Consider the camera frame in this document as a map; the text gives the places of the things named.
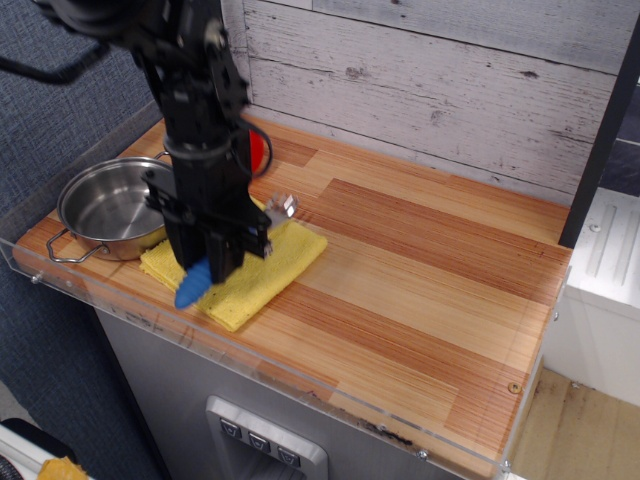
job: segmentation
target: yellow cloth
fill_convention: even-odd
[[[270,232],[273,253],[266,259],[245,255],[244,264],[223,284],[212,286],[196,307],[235,332],[293,282],[327,246],[327,239],[294,221]],[[140,257],[142,270],[174,292],[184,270],[165,240]]]
[[[87,480],[89,477],[69,457],[53,458],[42,464],[37,480]]]

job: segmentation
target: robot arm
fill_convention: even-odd
[[[148,204],[162,212],[183,268],[208,259],[212,283],[270,252],[269,217],[248,194],[247,83],[233,63],[213,0],[34,0],[72,32],[131,52],[165,118],[173,173],[148,175]]]

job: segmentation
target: metal pot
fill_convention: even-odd
[[[90,256],[105,260],[140,257],[167,236],[162,215],[147,207],[149,193],[142,175],[171,166],[146,157],[127,157],[94,165],[74,177],[58,198],[58,216],[65,228],[47,242],[49,258],[60,263],[80,263]],[[59,258],[53,242],[71,232],[88,252],[80,258]]]

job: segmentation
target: pot handle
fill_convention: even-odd
[[[94,253],[96,253],[100,249],[102,249],[102,253],[104,253],[105,255],[109,254],[109,247],[107,247],[104,243],[101,243],[97,247],[95,247],[92,250],[90,250],[87,253],[85,253],[80,258],[58,258],[58,257],[56,257],[55,254],[53,253],[53,242],[55,242],[57,239],[59,239],[62,235],[64,235],[68,231],[69,231],[68,228],[64,228],[61,231],[59,231],[58,233],[56,233],[53,237],[51,237],[47,241],[47,250],[49,251],[49,258],[51,260],[53,260],[54,262],[57,262],[57,263],[82,263],[87,258],[89,258],[91,255],[93,255]]]

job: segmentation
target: wooden plank wall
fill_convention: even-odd
[[[635,0],[225,0],[250,112],[570,204]]]

